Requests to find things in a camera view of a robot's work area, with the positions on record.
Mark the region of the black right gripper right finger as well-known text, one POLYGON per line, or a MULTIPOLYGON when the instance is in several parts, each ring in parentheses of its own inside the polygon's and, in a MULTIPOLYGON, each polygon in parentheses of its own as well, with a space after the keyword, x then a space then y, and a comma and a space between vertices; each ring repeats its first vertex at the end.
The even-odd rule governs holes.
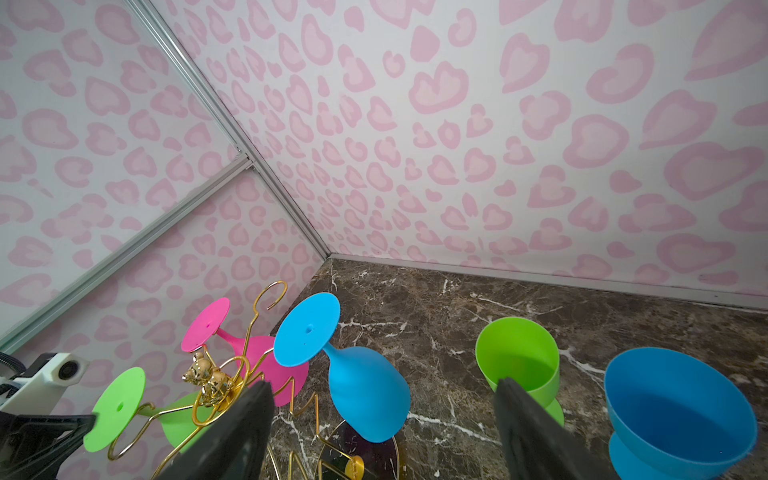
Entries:
POLYGON ((560 426, 515 380, 506 378, 494 393, 494 412, 504 458, 512 479, 616 479, 560 426))

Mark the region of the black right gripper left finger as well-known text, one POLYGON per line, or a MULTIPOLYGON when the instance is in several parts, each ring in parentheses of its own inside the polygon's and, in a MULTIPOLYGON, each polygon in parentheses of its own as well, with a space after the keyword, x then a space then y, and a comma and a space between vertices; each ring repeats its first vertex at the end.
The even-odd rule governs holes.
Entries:
POLYGON ((255 382, 158 479, 259 479, 274 410, 271 385, 255 382))

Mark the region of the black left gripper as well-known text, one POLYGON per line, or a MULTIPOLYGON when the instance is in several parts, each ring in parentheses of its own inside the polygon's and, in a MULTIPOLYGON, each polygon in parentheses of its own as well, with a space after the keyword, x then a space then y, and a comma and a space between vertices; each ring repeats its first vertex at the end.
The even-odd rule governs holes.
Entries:
POLYGON ((56 479, 94 428, 96 416, 1 413, 1 478, 56 479))

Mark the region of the green wine glass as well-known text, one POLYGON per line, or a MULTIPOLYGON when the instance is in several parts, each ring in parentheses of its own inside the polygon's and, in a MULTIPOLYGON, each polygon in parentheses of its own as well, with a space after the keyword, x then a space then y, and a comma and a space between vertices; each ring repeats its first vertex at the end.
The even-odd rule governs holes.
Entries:
POLYGON ((177 447, 195 431, 192 407, 197 397, 196 392, 167 407, 155 408, 148 402, 142 403, 146 384, 145 371, 140 367, 133 367, 116 377, 104 390, 92 410, 96 416, 94 427, 84 437, 84 447, 88 452, 106 449, 136 416, 149 419, 166 410, 171 410, 171 413, 161 415, 157 421, 173 447, 177 447))
POLYGON ((475 359, 491 389, 503 379, 513 379, 559 425, 565 423, 556 399, 560 389, 559 349, 544 327, 525 318, 497 319, 480 332, 475 359))

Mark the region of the magenta plastic wine glass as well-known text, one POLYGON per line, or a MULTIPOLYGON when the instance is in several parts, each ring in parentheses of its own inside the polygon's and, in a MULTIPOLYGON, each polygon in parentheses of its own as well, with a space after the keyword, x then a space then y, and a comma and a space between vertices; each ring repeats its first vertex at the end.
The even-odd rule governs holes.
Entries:
POLYGON ((236 356, 244 354, 251 368, 264 373, 265 380, 276 392, 276 406, 288 405, 292 397, 303 389, 309 374, 309 363, 305 362, 296 367, 282 366, 271 351, 275 343, 274 337, 254 336, 246 340, 224 331, 221 325, 230 311, 230 306, 228 298, 220 298, 206 306, 187 329, 181 349, 193 353, 212 337, 220 337, 232 347, 236 356))

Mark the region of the blue wine glass front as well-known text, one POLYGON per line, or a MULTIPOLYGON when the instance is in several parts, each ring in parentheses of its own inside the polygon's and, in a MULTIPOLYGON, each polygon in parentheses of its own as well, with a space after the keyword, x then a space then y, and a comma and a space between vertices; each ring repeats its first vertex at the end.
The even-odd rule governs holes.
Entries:
POLYGON ((744 394, 708 364, 663 348, 635 348, 606 368, 622 479, 716 479, 754 449, 758 422, 744 394))

